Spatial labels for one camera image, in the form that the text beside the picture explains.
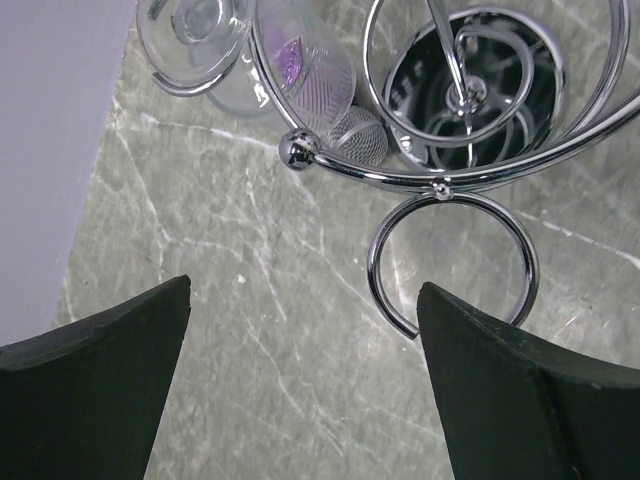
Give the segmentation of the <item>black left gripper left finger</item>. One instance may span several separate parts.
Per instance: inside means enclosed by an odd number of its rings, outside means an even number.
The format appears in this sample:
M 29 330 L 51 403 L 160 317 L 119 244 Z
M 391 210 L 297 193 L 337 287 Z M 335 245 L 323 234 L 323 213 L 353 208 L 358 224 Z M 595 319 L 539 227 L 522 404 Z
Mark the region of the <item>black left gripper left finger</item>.
M 182 275 L 1 349 L 4 479 L 144 477 L 191 313 Z

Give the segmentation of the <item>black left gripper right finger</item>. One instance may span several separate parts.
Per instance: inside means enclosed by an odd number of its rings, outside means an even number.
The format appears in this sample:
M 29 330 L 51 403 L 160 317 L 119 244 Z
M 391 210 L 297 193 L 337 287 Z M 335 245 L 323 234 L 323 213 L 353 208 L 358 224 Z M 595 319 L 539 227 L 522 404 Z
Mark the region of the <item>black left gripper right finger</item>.
M 417 317 L 455 478 L 638 478 L 638 370 L 560 347 L 430 282 Z

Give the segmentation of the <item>chrome wine glass rack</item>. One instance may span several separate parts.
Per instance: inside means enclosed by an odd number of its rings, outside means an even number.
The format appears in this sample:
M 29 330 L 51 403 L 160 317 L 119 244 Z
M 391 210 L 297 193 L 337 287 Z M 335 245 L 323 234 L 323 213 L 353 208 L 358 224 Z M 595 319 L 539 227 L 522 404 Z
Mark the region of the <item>chrome wine glass rack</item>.
M 632 95 L 608 102 L 624 69 L 632 37 L 632 5 L 607 3 L 608 49 L 582 109 L 562 120 L 569 100 L 565 54 L 551 32 L 527 13 L 499 4 L 448 10 L 441 1 L 375 1 L 364 18 L 353 103 L 373 113 L 388 139 L 378 166 L 349 160 L 303 123 L 266 60 L 256 13 L 244 44 L 260 81 L 285 123 L 282 162 L 334 173 L 404 193 L 406 200 L 379 227 L 369 248 L 371 295 L 385 319 L 407 338 L 418 327 L 389 301 L 380 257 L 396 225 L 438 203 L 476 208 L 499 221 L 518 245 L 523 291 L 512 325 L 535 301 L 539 263 L 519 221 L 489 200 L 487 190 L 567 159 L 606 138 L 639 113 Z

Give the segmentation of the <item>clear patterned glass tumbler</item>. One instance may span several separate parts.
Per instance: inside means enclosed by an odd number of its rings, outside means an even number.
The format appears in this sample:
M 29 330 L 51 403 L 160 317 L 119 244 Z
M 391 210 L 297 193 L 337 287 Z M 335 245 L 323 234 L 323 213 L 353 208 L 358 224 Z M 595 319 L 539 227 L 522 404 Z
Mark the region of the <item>clear patterned glass tumbler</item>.
M 328 133 L 346 114 L 355 93 L 356 73 L 348 52 L 307 1 L 259 1 L 256 23 L 281 92 L 312 131 Z M 226 113 L 276 131 L 285 129 L 248 47 L 208 97 Z

